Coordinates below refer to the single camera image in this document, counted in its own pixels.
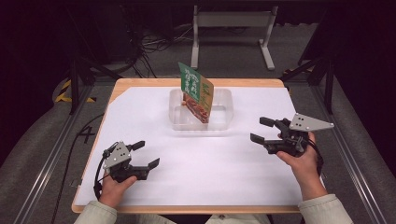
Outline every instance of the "snack bag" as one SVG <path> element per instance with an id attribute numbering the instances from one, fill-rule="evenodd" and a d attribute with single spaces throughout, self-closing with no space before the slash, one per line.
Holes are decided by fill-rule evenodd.
<path id="1" fill-rule="evenodd" d="M 180 68 L 183 104 L 202 123 L 208 123 L 213 102 L 213 84 L 186 64 L 178 63 L 178 66 Z"/>

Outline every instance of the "finger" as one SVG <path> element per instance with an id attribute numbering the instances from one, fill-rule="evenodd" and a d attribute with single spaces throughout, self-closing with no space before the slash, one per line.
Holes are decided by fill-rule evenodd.
<path id="1" fill-rule="evenodd" d="M 316 143 L 315 141 L 315 135 L 311 132 L 308 133 L 308 138 L 311 139 L 311 141 L 313 141 L 314 143 Z"/>
<path id="2" fill-rule="evenodd" d="M 310 145 L 306 146 L 304 154 L 312 154 L 312 153 L 316 153 L 315 150 Z"/>
<path id="3" fill-rule="evenodd" d="M 128 189 L 129 187 L 132 186 L 132 184 L 134 184 L 134 182 L 136 182 L 137 177 L 136 176 L 130 176 L 128 179 L 122 181 L 120 184 L 122 185 L 123 189 Z"/>
<path id="4" fill-rule="evenodd" d="M 283 151 L 278 151 L 276 153 L 276 155 L 283 161 L 285 162 L 287 165 L 292 166 L 294 163 L 295 158 L 291 155 L 289 155 L 286 152 Z"/>

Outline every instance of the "sleeve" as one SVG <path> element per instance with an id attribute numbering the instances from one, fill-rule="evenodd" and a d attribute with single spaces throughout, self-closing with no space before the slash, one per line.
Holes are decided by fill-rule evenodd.
<path id="1" fill-rule="evenodd" d="M 307 224 L 353 223 L 346 209 L 334 194 L 304 201 L 298 207 Z"/>
<path id="2" fill-rule="evenodd" d="M 109 224 L 115 223 L 117 220 L 117 210 L 99 203 L 91 201 L 85 206 L 82 213 L 78 216 L 75 224 L 95 223 Z"/>

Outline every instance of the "metal frame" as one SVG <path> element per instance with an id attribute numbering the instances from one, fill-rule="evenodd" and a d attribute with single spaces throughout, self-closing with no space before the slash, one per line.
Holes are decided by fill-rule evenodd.
<path id="1" fill-rule="evenodd" d="M 274 62 L 268 50 L 268 42 L 275 23 L 277 7 L 271 11 L 259 12 L 198 12 L 198 7 L 194 6 L 193 31 L 194 39 L 192 44 L 191 68 L 198 68 L 199 37 L 198 27 L 262 27 L 265 29 L 265 37 L 259 39 L 262 55 L 268 70 L 274 70 Z"/>
<path id="2" fill-rule="evenodd" d="M 85 86 L 82 90 L 79 100 L 81 102 L 84 102 L 84 100 L 90 96 L 91 90 L 92 86 Z M 30 216 L 35 210 L 35 206 L 37 205 L 38 200 L 40 199 L 45 187 L 50 180 L 50 177 L 53 170 L 55 169 L 56 164 L 58 163 L 58 160 L 61 158 L 62 152 L 64 150 L 64 142 L 70 134 L 70 131 L 72 130 L 73 125 L 78 118 L 78 114 L 83 106 L 84 104 L 79 104 L 74 111 L 75 113 L 70 115 L 67 119 L 66 124 L 62 128 L 62 131 L 46 160 L 46 163 L 43 165 L 43 168 L 38 174 L 37 179 L 35 180 L 35 183 L 33 184 L 32 189 L 29 192 L 29 195 L 26 197 L 26 200 L 23 203 L 20 212 L 14 220 L 15 224 L 28 223 Z"/>
<path id="3" fill-rule="evenodd" d="M 347 141 L 345 140 L 341 131 L 338 129 L 336 120 L 334 119 L 333 116 L 331 116 L 328 113 L 326 105 L 322 103 L 323 102 L 322 99 L 324 97 L 322 92 L 317 86 L 311 87 L 311 91 L 314 94 L 314 96 L 316 96 L 317 103 L 320 105 L 320 109 L 325 115 L 326 120 L 334 123 L 334 128 L 332 129 L 332 133 L 339 145 L 340 148 L 339 152 L 341 158 L 343 159 L 344 164 L 346 165 L 346 168 L 349 171 L 349 175 L 355 185 L 356 190 L 361 196 L 361 200 L 364 204 L 364 207 L 367 210 L 368 215 L 370 216 L 370 219 L 373 221 L 373 223 L 378 223 L 378 224 L 388 223 L 385 220 L 384 215 L 382 214 L 381 209 L 379 208 L 379 205 L 376 202 L 376 199 L 367 184 L 366 178 L 364 177 L 363 173 L 361 172 L 361 169 L 356 163 L 355 158 L 353 157 L 353 154 L 349 149 Z"/>

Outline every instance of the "table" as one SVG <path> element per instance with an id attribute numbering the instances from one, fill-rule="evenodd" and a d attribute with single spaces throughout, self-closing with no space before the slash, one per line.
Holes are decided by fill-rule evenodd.
<path id="1" fill-rule="evenodd" d="M 238 94 L 238 92 L 265 91 L 270 94 L 267 97 L 263 96 L 262 102 L 272 103 L 266 104 L 265 106 L 259 106 L 258 108 L 260 109 L 258 109 L 258 111 L 255 111 L 254 113 L 260 114 L 261 110 L 263 109 L 264 116 L 266 113 L 265 111 L 268 112 L 269 110 L 271 110 L 274 112 L 273 116 L 282 117 L 277 119 L 283 119 L 283 116 L 285 118 L 292 117 L 295 111 L 291 103 L 289 93 L 287 92 L 286 88 L 283 87 L 282 82 L 278 79 L 248 78 L 210 78 L 209 80 L 214 83 L 216 88 L 227 88 L 233 93 L 234 118 L 229 130 L 225 132 L 216 132 L 216 134 L 213 136 L 208 136 L 211 133 L 208 133 L 208 135 L 205 135 L 206 133 L 202 133 L 202 135 L 200 135 L 199 133 L 193 133 L 192 135 L 189 135 L 188 133 L 181 134 L 174 130 L 171 130 L 169 127 L 163 127 L 163 124 L 158 122 L 156 118 L 154 118 L 155 116 L 152 116 L 152 114 L 150 114 L 152 112 L 150 112 L 151 110 L 149 110 L 147 112 L 147 114 L 149 115 L 141 116 L 148 116 L 148 118 L 152 118 L 152 120 L 148 120 L 147 122 L 145 122 L 140 117 L 134 119 L 131 118 L 131 120 L 133 120 L 131 121 L 131 124 L 133 123 L 135 124 L 134 126 L 138 126 L 139 122 L 144 122 L 145 125 L 149 125 L 150 122 L 154 122 L 156 123 L 156 129 L 145 130 L 145 128 L 143 127 L 144 125 L 140 123 L 138 131 L 129 130 L 127 133 L 116 133 L 116 139 L 120 140 L 119 137 L 123 137 L 122 140 L 126 144 L 134 143 L 126 142 L 127 140 L 125 139 L 130 139 L 130 136 L 126 136 L 128 134 L 131 134 L 135 137 L 136 135 L 139 135 L 141 133 L 151 133 L 151 136 L 149 136 L 149 134 L 143 134 L 145 136 L 145 139 L 143 140 L 147 141 L 146 146 L 138 150 L 140 154 L 136 153 L 137 151 L 133 152 L 132 165 L 140 165 L 136 163 L 139 161 L 142 161 L 144 163 L 145 161 L 143 160 L 152 161 L 152 159 L 157 159 L 157 157 L 161 158 L 160 165 L 150 172 L 148 180 L 139 181 L 135 183 L 131 189 L 127 190 L 124 196 L 124 198 L 126 199 L 120 204 L 120 207 L 118 208 L 118 211 L 120 213 L 275 214 L 298 212 L 298 208 L 296 205 L 301 200 L 300 189 L 298 188 L 298 184 L 295 181 L 295 178 L 292 175 L 289 166 L 285 165 L 284 162 L 279 160 L 276 156 L 267 155 L 265 148 L 257 144 L 251 143 L 248 138 L 250 128 L 251 131 L 255 133 L 265 134 L 265 136 L 272 135 L 273 138 L 276 137 L 278 131 L 272 128 L 266 129 L 264 126 L 260 125 L 259 117 L 257 117 L 257 115 L 245 116 L 251 119 L 250 123 L 252 123 L 249 123 L 248 130 L 235 128 L 244 127 L 244 125 L 246 125 L 239 122 L 239 118 L 242 118 L 241 116 L 245 114 L 244 109 L 246 108 L 246 106 L 241 106 L 240 104 L 247 104 L 250 100 L 255 99 L 253 96 L 251 97 L 252 99 L 238 99 L 238 97 L 241 95 Z M 120 111 L 120 113 L 117 113 L 117 115 L 115 115 L 114 111 L 119 111 L 118 109 L 115 109 L 115 106 L 120 105 L 120 102 L 123 102 L 123 100 L 125 100 L 126 94 L 129 94 L 129 92 L 145 91 L 150 90 L 150 88 L 157 88 L 158 90 L 169 91 L 173 88 L 177 89 L 179 88 L 179 86 L 180 79 L 178 78 L 122 78 L 117 81 L 114 91 L 109 99 L 109 106 L 106 110 L 105 118 L 102 121 L 100 131 L 98 132 L 98 135 L 95 139 L 90 158 L 87 162 L 87 166 L 82 177 L 82 184 L 78 187 L 78 192 L 72 204 L 72 210 L 74 212 L 80 213 L 83 210 L 86 202 L 90 200 L 95 200 L 91 186 L 93 184 L 92 180 L 95 172 L 93 172 L 92 170 L 96 170 L 98 160 L 100 160 L 101 153 L 103 152 L 103 146 L 107 146 L 108 142 L 114 143 L 113 139 L 108 139 L 111 138 L 110 135 L 113 134 L 113 132 L 108 132 L 110 130 L 108 128 L 108 125 L 111 125 L 111 122 L 109 123 L 109 121 L 115 121 L 114 118 L 123 118 L 123 116 L 125 116 L 125 114 L 123 114 L 125 113 L 125 111 Z M 157 102 L 154 97 L 159 95 L 162 94 L 157 94 L 154 92 L 150 95 L 150 101 Z M 276 99 L 277 97 L 282 98 L 285 101 L 285 104 L 279 103 Z M 131 103 L 131 105 L 138 104 L 139 101 L 141 100 L 138 100 L 137 97 L 135 97 L 135 101 Z M 122 123 L 125 124 L 128 122 L 130 121 L 121 120 L 120 123 L 114 125 L 122 125 Z M 161 133 L 162 130 L 165 130 L 165 136 L 152 136 L 153 134 L 155 135 L 156 132 Z M 162 141 L 158 143 L 158 140 L 157 143 L 155 143 L 155 140 L 159 137 L 161 137 Z M 186 143 L 186 141 L 192 141 L 193 143 L 189 145 L 189 147 L 180 147 L 180 145 L 172 144 L 173 142 Z M 210 142 L 210 146 L 216 146 L 216 151 L 211 150 L 212 148 L 205 148 L 203 150 L 200 149 L 194 151 L 194 145 L 202 144 L 202 142 Z M 188 170 L 188 172 L 183 171 L 184 168 L 186 168 L 186 161 L 187 164 L 191 166 L 186 169 Z M 215 163 L 219 164 L 216 169 L 210 168 L 210 166 L 213 165 L 210 163 L 212 161 L 215 161 Z M 226 164 L 226 172 L 221 170 L 224 167 L 222 164 Z M 187 179 L 186 186 L 188 186 L 189 188 L 194 188 L 197 184 L 201 186 L 194 189 L 197 191 L 194 191 L 194 194 L 191 194 L 189 188 L 183 189 L 181 187 L 185 184 L 185 180 L 183 179 L 180 181 L 180 179 L 178 178 L 172 179 L 174 175 L 177 175 L 180 178 Z M 193 182 L 195 179 L 199 179 L 202 181 L 200 181 L 199 183 L 192 183 L 192 185 L 189 186 L 190 182 Z M 219 189 L 218 185 L 221 186 L 224 184 L 224 187 L 228 189 L 224 190 L 222 189 L 222 187 Z M 166 198 L 167 194 L 175 194 L 175 191 L 180 192 L 177 193 L 177 196 L 173 196 L 175 198 Z M 258 191 L 259 194 L 257 197 L 255 195 L 252 195 L 255 194 L 256 191 Z M 233 197 L 228 197 L 229 195 L 227 194 L 229 192 L 233 193 Z M 201 195 L 210 196 L 211 198 L 200 197 Z M 184 200 L 185 197 L 190 197 L 187 202 Z M 245 200 L 244 198 L 249 198 L 250 202 L 248 200 L 246 202 L 243 202 Z"/>

